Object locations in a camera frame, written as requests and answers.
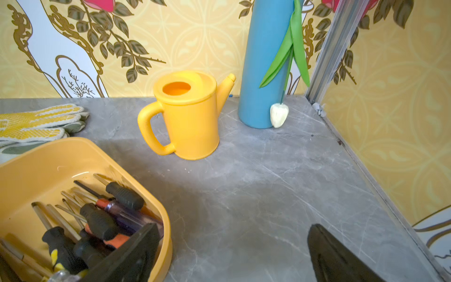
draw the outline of floral wallpaper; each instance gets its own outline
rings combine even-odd
[[[449,9],[446,1],[370,3],[351,64],[345,54],[352,77],[340,66],[322,100],[412,225],[451,204]]]
[[[234,73],[239,95],[250,24],[239,0],[5,0],[2,7],[1,97],[153,96],[158,77],[182,69],[217,80]]]

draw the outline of watering can handle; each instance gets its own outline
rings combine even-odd
[[[155,134],[152,131],[152,126],[150,124],[150,119],[158,114],[164,112],[163,105],[160,102],[153,102],[150,105],[145,106],[138,115],[138,126],[139,130],[141,130],[141,134],[144,137],[144,140],[149,145],[150,149],[152,149],[155,153],[159,155],[169,155],[175,152],[175,146],[171,142],[169,145],[163,146],[155,137]]]

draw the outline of blue vase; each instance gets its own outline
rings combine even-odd
[[[247,126],[272,127],[270,108],[284,95],[288,61],[267,86],[259,87],[279,51],[294,9],[293,0],[255,1],[238,105],[239,119]]]

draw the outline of watering can opening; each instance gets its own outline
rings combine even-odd
[[[191,85],[186,82],[171,82],[163,87],[163,92],[170,96],[183,95],[191,90]]]

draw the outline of marble surface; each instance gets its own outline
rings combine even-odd
[[[91,116],[77,136],[95,142],[167,209],[174,255],[167,282],[316,281],[307,233],[320,223],[388,282],[436,281],[336,138],[304,97],[287,97],[286,123],[252,129],[229,98],[220,144],[186,161],[156,155],[136,119],[154,98],[0,100],[0,113],[74,102]],[[162,116],[152,119],[162,143]]]

